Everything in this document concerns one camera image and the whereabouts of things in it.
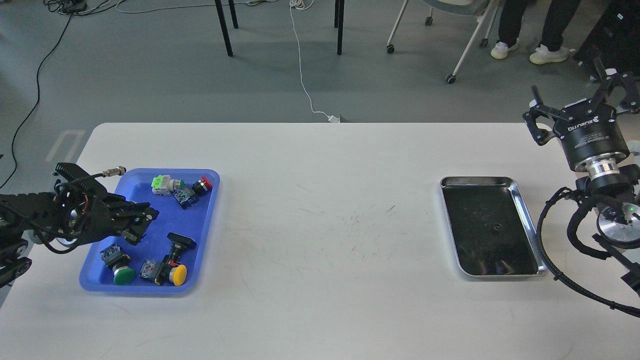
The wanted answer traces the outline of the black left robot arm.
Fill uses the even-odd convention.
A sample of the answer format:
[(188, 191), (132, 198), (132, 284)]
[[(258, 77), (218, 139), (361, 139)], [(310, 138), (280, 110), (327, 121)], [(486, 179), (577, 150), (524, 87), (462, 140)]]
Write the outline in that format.
[(158, 210), (150, 203), (128, 201), (98, 182), (98, 178), (121, 176), (124, 167), (89, 174), (73, 162), (59, 162), (51, 192), (2, 194), (1, 285), (5, 287), (26, 273), (32, 260), (24, 255), (32, 231), (37, 244), (64, 255), (78, 246), (122, 236), (135, 246), (146, 235)]

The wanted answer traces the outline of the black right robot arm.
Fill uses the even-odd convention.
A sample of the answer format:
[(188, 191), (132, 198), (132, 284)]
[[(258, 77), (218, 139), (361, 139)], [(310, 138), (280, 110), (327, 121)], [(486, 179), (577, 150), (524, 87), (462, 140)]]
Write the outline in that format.
[(640, 245), (639, 194), (634, 191), (640, 177), (639, 142), (626, 141), (617, 124), (617, 116), (639, 112), (639, 91), (631, 71), (605, 68), (599, 57), (593, 62), (601, 79), (594, 96), (556, 109), (545, 105), (533, 86), (534, 99), (522, 116), (537, 145), (558, 139), (569, 168), (586, 173), (576, 180), (576, 189), (562, 187), (546, 201), (535, 230), (535, 246), (554, 280), (610, 309), (639, 317), (638, 308), (594, 294), (565, 275), (547, 255), (542, 240), (543, 222), (551, 207), (560, 199), (573, 200), (578, 208), (567, 224), (570, 244), (596, 259), (615, 258), (628, 269), (622, 280), (639, 291), (639, 264), (623, 255), (624, 250)]

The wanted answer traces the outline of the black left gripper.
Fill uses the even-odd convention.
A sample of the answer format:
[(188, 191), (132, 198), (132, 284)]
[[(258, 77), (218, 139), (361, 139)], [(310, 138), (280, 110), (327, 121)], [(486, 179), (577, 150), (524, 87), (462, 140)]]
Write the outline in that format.
[(87, 221), (82, 224), (78, 244), (86, 245), (109, 236), (121, 236), (129, 244), (137, 246), (159, 214), (149, 202), (130, 202), (126, 201), (125, 196), (111, 193), (96, 197), (91, 203)]

